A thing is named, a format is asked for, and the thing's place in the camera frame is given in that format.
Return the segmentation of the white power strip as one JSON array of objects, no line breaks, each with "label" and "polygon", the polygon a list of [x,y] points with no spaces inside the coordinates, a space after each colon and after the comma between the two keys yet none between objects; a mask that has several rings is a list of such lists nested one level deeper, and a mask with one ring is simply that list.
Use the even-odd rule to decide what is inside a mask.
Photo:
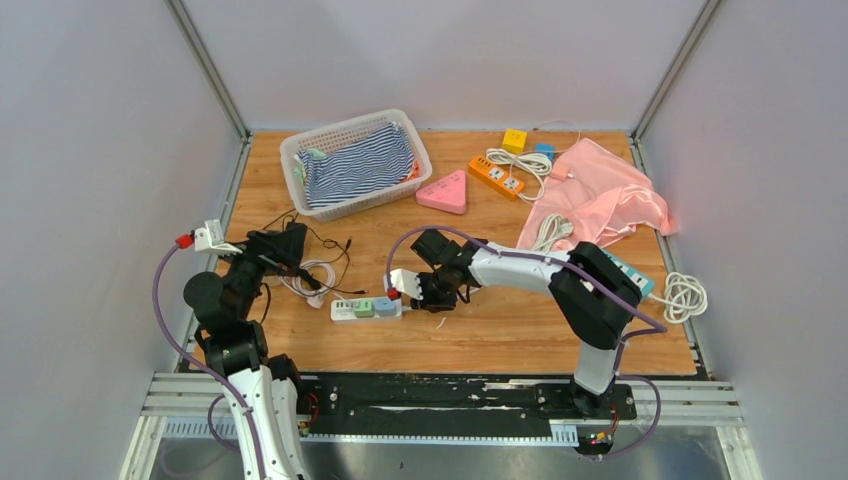
[{"label": "white power strip", "polygon": [[337,324],[400,320],[403,305],[388,297],[365,297],[335,300],[331,303],[330,318]]}]

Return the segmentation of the blue plug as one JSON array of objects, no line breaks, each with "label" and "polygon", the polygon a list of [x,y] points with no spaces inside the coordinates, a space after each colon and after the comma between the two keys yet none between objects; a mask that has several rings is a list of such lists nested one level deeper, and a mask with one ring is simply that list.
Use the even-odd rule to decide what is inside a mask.
[{"label": "blue plug", "polygon": [[398,314],[398,304],[389,297],[376,297],[373,301],[375,314],[378,316],[395,316]]}]

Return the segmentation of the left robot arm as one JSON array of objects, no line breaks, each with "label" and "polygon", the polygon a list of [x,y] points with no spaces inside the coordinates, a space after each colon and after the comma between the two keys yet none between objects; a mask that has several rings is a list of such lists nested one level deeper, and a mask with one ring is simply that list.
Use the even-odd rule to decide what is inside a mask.
[{"label": "left robot arm", "polygon": [[233,416],[247,479],[307,479],[298,420],[304,408],[318,412],[294,361],[272,356],[262,324],[249,317],[272,276],[303,277],[307,229],[293,223],[281,230],[253,230],[229,242],[217,220],[178,240],[181,248],[213,255],[225,274],[202,272],[185,285],[183,297],[199,323],[195,339],[207,369],[221,383]]}]

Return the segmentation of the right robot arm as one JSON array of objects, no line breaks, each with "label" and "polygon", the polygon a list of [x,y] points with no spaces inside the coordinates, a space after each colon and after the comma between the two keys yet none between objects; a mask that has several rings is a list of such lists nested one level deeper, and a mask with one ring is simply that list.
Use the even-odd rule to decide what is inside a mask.
[{"label": "right robot arm", "polygon": [[459,244],[435,228],[424,230],[411,249],[430,268],[416,276],[419,290],[411,300],[417,309],[451,310],[473,288],[508,287],[552,298],[581,342],[573,408],[592,418],[609,407],[620,343],[643,294],[606,251],[590,242],[552,253],[485,239]]}]

